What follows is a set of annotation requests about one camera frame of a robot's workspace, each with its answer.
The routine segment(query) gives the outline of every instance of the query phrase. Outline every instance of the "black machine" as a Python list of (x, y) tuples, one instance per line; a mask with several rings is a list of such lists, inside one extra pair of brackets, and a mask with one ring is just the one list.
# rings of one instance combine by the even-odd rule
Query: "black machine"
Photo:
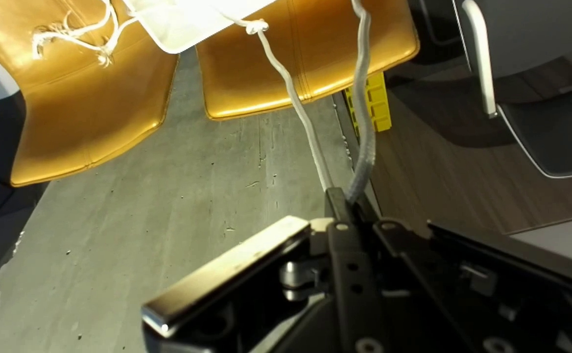
[(331, 220), (284, 218), (147, 302), (147, 351), (251, 351), (288, 318), (271, 351), (572, 351), (572, 261), (325, 196)]

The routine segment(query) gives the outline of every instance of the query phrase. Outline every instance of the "chair seat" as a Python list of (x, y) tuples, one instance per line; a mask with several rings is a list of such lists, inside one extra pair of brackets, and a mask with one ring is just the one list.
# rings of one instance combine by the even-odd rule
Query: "chair seat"
[[(406, 0), (363, 0), (370, 12), (370, 72), (386, 71), (419, 51)], [(304, 102), (345, 90), (357, 65), (357, 27), (349, 0), (276, 0), (249, 16), (263, 18), (276, 57), (292, 72)], [(257, 37), (233, 25), (202, 45), (206, 112), (214, 120), (290, 106), (282, 76)]]
[[(26, 123), (12, 167), (12, 184), (26, 186), (92, 169), (128, 151), (163, 123), (177, 57), (165, 55), (141, 25), (132, 25), (112, 65), (96, 53), (53, 41), (34, 59), (32, 33), (61, 23), (96, 23), (100, 0), (18, 2), (0, 0), (0, 65), (26, 100)], [(86, 37), (102, 43), (112, 25)]]
[(572, 92), (500, 108), (515, 139), (543, 174), (572, 176)]

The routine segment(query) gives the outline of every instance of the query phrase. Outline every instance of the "orange chair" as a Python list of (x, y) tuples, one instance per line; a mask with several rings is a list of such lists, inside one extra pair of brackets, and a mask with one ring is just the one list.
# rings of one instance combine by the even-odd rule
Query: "orange chair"
[[(32, 35), (73, 12), (75, 27), (104, 16), (100, 0), (0, 0), (0, 65), (18, 82), (26, 122), (12, 184), (47, 182), (122, 155), (163, 123), (177, 57), (165, 55), (141, 25), (132, 25), (112, 65), (96, 53), (53, 41), (34, 59)], [(102, 43), (110, 27), (88, 41)]]
[[(406, 0), (363, 0), (372, 18), (370, 72), (396, 67), (419, 51)], [(249, 16), (263, 18), (276, 57), (292, 72), (304, 102), (353, 82), (357, 27), (349, 0), (276, 0)], [(267, 61), (257, 37), (233, 25), (198, 45), (206, 112), (231, 120), (290, 106), (284, 82)]]

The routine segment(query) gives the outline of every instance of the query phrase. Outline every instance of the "plastic chair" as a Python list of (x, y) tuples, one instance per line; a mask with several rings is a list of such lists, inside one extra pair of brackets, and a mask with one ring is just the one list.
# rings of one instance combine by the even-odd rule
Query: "plastic chair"
[(572, 88), (523, 104), (496, 94), (496, 78), (572, 53), (572, 0), (455, 0), (455, 8), (486, 114), (504, 118), (545, 176), (572, 176)]
[(96, 53), (55, 41), (41, 59), (32, 35), (41, 25), (73, 25), (102, 18), (102, 2), (0, 0), (0, 65), (18, 82), (26, 122), (12, 163), (12, 184), (26, 186), (69, 176), (118, 157), (163, 123), (177, 57), (165, 55), (141, 25), (132, 25), (102, 67)]
[[(419, 51), (406, 0), (365, 0), (372, 16), (370, 72), (396, 67)], [(357, 27), (349, 0), (276, 0), (249, 16), (263, 18), (276, 57), (292, 72), (304, 102), (353, 82)], [(290, 106), (284, 80), (267, 61), (257, 37), (233, 25), (198, 45), (206, 112), (231, 120)]]

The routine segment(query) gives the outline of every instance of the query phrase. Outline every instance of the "concrete floor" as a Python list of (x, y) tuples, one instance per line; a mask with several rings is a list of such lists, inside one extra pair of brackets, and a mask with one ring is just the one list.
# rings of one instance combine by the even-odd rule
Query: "concrete floor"
[[(184, 53), (161, 131), (47, 188), (0, 273), (0, 353), (145, 351), (145, 300), (286, 214), (323, 216), (294, 112), (208, 122), (198, 74)], [(351, 161), (331, 100), (310, 116), (345, 186)]]

